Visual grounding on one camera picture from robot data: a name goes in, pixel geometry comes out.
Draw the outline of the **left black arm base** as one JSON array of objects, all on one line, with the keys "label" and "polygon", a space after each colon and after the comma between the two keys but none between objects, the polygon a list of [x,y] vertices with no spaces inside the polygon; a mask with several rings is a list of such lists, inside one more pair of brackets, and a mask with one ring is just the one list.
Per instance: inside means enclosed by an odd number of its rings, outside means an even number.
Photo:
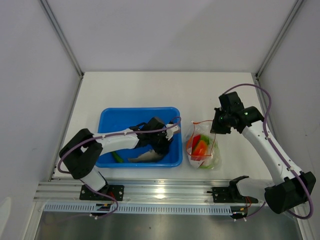
[{"label": "left black arm base", "polygon": [[[122,201],[125,192],[124,185],[108,185],[98,191],[103,195],[108,195],[117,201]],[[89,190],[85,185],[81,187],[79,199],[82,201],[110,201],[111,199]]]}]

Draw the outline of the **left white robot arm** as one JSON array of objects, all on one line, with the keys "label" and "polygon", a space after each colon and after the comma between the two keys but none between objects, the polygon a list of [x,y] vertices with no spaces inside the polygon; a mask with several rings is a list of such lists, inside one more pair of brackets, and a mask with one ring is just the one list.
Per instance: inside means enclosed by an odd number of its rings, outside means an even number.
[{"label": "left white robot arm", "polygon": [[95,169],[100,156],[119,150],[151,146],[150,150],[136,158],[130,158],[129,162],[157,162],[169,153],[173,137],[179,131],[178,122],[164,124],[157,117],[151,118],[147,123],[110,133],[94,134],[83,128],[59,152],[57,170],[80,180],[97,200],[103,200],[108,196],[109,188],[105,178]]}]

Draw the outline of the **green grape bunch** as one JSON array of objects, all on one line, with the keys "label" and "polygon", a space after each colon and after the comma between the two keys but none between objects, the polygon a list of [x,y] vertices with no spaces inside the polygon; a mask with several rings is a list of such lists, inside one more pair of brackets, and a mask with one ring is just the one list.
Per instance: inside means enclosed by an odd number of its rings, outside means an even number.
[{"label": "green grape bunch", "polygon": [[212,138],[210,138],[209,136],[204,135],[204,134],[200,135],[200,140],[204,141],[207,145],[210,145],[211,142],[213,141]]}]

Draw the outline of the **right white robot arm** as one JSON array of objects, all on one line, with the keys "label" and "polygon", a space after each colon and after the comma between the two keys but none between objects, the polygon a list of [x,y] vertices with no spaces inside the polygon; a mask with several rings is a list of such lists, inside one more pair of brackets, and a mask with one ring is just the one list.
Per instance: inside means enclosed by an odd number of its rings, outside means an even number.
[{"label": "right white robot arm", "polygon": [[219,102],[211,133],[226,135],[231,129],[237,130],[254,147],[272,177],[271,181],[237,177],[229,182],[229,198],[234,202],[245,197],[265,201],[276,214],[310,202],[316,177],[310,171],[303,172],[285,153],[260,111],[254,106],[244,107],[235,91],[220,95]]}]

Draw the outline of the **red chili pepper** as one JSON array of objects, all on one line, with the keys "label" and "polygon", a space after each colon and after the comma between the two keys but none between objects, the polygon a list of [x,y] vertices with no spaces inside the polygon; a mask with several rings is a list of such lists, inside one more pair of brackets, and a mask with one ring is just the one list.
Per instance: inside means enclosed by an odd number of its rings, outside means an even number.
[{"label": "red chili pepper", "polygon": [[193,137],[193,139],[192,139],[192,151],[194,151],[194,149],[196,148],[196,146],[197,146],[198,142],[200,141],[200,139],[201,139],[201,135],[200,134],[198,134],[198,135]]}]

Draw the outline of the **red orange mango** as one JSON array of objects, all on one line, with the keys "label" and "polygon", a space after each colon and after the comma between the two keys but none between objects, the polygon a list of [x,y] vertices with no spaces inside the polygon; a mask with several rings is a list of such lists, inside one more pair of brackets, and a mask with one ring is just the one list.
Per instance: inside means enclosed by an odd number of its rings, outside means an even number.
[{"label": "red orange mango", "polygon": [[208,145],[203,140],[200,140],[191,154],[193,156],[205,156],[207,154],[207,150]]}]

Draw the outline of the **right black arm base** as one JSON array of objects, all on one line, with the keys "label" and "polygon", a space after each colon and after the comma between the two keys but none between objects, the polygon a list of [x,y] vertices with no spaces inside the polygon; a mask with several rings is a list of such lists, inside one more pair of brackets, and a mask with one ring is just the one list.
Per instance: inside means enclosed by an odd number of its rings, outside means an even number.
[{"label": "right black arm base", "polygon": [[240,195],[239,191],[231,186],[212,187],[207,193],[212,195],[214,203],[257,204],[259,202],[259,200],[254,197]]}]

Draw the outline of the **white cauliflower with leaves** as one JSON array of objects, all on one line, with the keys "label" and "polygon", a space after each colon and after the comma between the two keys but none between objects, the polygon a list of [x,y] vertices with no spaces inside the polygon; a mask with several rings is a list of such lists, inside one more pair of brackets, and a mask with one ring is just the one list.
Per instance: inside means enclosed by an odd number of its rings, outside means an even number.
[{"label": "white cauliflower with leaves", "polygon": [[214,169],[221,163],[221,154],[218,147],[214,147],[212,155],[206,159],[198,168],[199,169]]}]

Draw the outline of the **grey toy fish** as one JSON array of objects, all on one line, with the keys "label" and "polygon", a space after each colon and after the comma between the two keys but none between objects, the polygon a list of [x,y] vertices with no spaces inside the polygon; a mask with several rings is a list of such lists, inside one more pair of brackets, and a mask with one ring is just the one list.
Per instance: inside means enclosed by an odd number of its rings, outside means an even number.
[{"label": "grey toy fish", "polygon": [[156,163],[161,161],[165,156],[165,154],[159,154],[152,149],[139,155],[138,157],[128,158],[127,160],[130,163]]}]

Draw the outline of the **clear zip top bag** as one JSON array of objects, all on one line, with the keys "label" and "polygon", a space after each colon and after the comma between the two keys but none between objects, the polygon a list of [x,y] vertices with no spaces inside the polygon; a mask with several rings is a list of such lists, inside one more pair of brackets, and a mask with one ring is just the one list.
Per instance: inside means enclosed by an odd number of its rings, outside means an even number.
[{"label": "clear zip top bag", "polygon": [[213,170],[221,164],[217,135],[211,133],[212,120],[192,121],[185,135],[185,152],[195,169]]}]

